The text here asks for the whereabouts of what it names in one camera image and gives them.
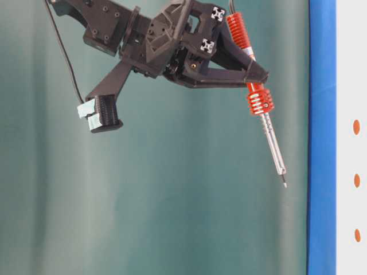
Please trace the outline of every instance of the metal soldering iron shaft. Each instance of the metal soldering iron shaft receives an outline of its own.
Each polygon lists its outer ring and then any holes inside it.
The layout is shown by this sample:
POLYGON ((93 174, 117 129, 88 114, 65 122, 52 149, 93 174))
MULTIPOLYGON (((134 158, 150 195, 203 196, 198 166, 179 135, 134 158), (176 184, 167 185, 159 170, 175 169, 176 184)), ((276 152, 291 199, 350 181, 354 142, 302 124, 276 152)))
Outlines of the metal soldering iron shaft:
POLYGON ((270 115, 269 113, 264 113, 260 115, 260 118, 261 118, 261 122, 263 123, 264 132, 268 140, 271 154, 273 156, 276 171, 278 172, 278 175, 281 177, 285 188, 287 188, 287 182, 284 176, 287 173, 287 169, 284 164, 282 153, 279 149, 278 140, 276 139, 276 135, 275 135, 275 131, 274 131, 274 128, 271 122, 270 115))

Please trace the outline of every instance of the orange dot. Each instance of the orange dot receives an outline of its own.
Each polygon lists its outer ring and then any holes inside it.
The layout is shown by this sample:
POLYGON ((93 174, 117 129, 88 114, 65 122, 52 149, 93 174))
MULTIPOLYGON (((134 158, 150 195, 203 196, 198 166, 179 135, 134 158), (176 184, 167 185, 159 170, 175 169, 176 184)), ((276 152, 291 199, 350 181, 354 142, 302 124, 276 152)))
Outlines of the orange dot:
POLYGON ((353 123, 353 131, 356 135, 358 135, 360 133, 360 130, 361 130, 360 122, 359 120, 355 120, 353 123))
POLYGON ((361 233, 358 229, 355 230, 354 237, 356 238, 357 242, 361 242, 361 233))
POLYGON ((358 174, 355 174, 354 176, 354 185, 358 188, 361 185, 361 178, 358 174))

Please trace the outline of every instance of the white panel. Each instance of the white panel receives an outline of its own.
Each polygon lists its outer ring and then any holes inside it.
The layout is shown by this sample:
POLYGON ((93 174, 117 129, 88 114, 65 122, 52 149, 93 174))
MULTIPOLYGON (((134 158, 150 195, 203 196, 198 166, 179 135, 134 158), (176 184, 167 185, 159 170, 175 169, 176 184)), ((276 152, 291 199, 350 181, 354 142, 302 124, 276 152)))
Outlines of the white panel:
POLYGON ((337 274, 367 274, 367 2, 337 1, 337 274), (353 122, 359 120, 356 135, 353 122), (354 175, 361 185, 356 188, 354 175), (361 242, 354 232, 359 229, 361 242))

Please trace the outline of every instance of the soldering iron tip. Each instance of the soldering iron tip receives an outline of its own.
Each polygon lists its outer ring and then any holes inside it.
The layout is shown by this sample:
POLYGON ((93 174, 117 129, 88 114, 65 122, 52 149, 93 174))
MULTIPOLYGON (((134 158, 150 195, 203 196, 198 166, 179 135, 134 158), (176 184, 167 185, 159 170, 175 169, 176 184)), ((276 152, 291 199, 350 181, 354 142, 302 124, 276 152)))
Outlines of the soldering iron tip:
POLYGON ((284 175, 280 175, 280 177, 282 178, 282 182, 284 184, 284 187, 285 188, 288 188, 288 185, 287 185, 287 181, 286 181, 286 177, 284 175))

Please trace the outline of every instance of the red spring coil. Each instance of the red spring coil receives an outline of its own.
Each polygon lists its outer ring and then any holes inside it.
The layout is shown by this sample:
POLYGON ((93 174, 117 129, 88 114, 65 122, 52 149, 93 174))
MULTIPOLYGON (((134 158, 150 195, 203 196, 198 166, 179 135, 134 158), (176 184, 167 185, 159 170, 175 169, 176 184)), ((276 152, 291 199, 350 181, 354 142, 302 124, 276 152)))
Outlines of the red spring coil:
POLYGON ((259 116, 262 113, 269 113, 274 109, 273 99, 268 89, 249 93, 247 100, 253 115, 259 116))
POLYGON ((245 21, 243 20, 242 14, 234 13, 230 16, 227 16, 227 22, 232 33, 232 38, 237 46, 241 49, 251 47, 251 42, 247 34, 245 21))

